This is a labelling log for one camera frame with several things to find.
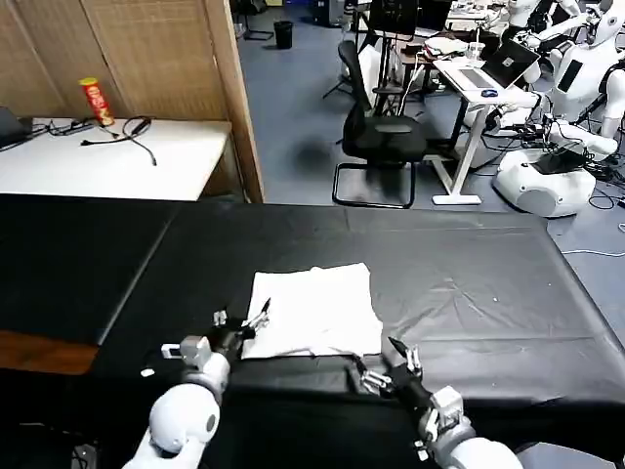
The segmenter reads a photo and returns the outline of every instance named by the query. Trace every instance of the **red can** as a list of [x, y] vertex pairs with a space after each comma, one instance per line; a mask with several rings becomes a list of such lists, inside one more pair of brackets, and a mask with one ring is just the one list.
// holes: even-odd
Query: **red can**
[[98, 79], [94, 77], [83, 78], [78, 83], [82, 86], [82, 89], [87, 96], [87, 101], [89, 101], [89, 106], [93, 110], [96, 118], [100, 121], [103, 126], [111, 125], [115, 122], [112, 114], [110, 113], [110, 108], [108, 107], [108, 103], [104, 98], [104, 94], [102, 89], [100, 88], [100, 84], [98, 83]]

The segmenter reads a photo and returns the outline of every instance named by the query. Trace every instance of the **woven panel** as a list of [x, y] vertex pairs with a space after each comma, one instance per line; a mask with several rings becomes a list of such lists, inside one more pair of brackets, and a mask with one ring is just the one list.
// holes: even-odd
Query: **woven panel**
[[78, 80], [100, 81], [113, 115], [126, 116], [112, 76], [80, 0], [18, 0], [18, 9], [33, 43], [73, 117], [90, 116]]
[[0, 3], [0, 106], [19, 116], [66, 115], [7, 4]]
[[201, 0], [83, 0], [83, 5], [133, 113], [226, 118]]

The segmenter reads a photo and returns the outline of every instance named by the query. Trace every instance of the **black tablecloth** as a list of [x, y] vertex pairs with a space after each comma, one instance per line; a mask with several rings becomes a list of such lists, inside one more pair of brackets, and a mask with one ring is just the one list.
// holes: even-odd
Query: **black tablecloth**
[[[544, 222], [528, 215], [185, 205], [93, 375], [134, 379], [150, 350], [205, 332], [213, 311], [229, 306], [245, 315], [255, 272], [358, 262], [371, 271], [384, 336], [418, 344], [425, 384], [454, 386], [492, 438], [622, 454], [612, 437], [595, 441], [580, 428], [622, 416], [623, 349]], [[386, 341], [383, 350], [397, 359]], [[361, 392], [353, 375], [342, 358], [244, 362], [231, 389], [254, 390], [253, 399], [288, 391], [308, 403], [311, 396], [337, 402]], [[250, 418], [249, 408], [243, 413]]]
[[177, 207], [0, 195], [0, 329], [100, 344]]
[[[536, 217], [19, 196], [0, 214], [0, 327], [97, 343], [116, 318], [84, 380], [6, 374], [16, 419], [47, 411], [114, 447], [128, 431], [132, 450], [178, 378], [155, 360], [163, 342], [206, 332], [224, 306], [245, 316], [256, 272], [363, 262], [384, 336], [419, 345], [425, 384], [460, 391], [482, 435], [623, 453], [618, 432], [594, 430], [624, 416], [623, 348]], [[210, 461], [414, 462], [403, 412], [354, 378], [343, 358], [242, 363]]]

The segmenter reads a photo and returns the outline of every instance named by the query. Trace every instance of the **trash can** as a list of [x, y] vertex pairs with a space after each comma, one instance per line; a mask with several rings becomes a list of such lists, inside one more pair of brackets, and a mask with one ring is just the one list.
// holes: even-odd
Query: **trash can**
[[273, 29], [275, 30], [275, 46], [278, 49], [290, 49], [293, 46], [293, 23], [276, 21]]

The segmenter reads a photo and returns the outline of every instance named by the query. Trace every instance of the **office chair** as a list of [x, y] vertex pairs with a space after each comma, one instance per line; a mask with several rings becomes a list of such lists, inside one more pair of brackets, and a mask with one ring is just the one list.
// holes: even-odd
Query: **office chair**
[[[372, 110], [362, 80], [358, 53], [353, 41], [339, 44], [339, 56], [350, 71], [354, 89], [354, 106], [343, 126], [343, 152], [348, 156], [365, 159], [366, 163], [339, 163], [334, 172], [332, 200], [339, 205], [353, 207], [410, 208], [414, 203], [416, 163], [426, 153], [426, 141], [420, 135], [419, 124], [406, 116], [368, 116]], [[380, 96], [396, 95], [396, 88], [375, 88]], [[337, 195], [342, 169], [401, 170], [410, 164], [410, 198], [404, 204], [371, 203], [345, 200]]]

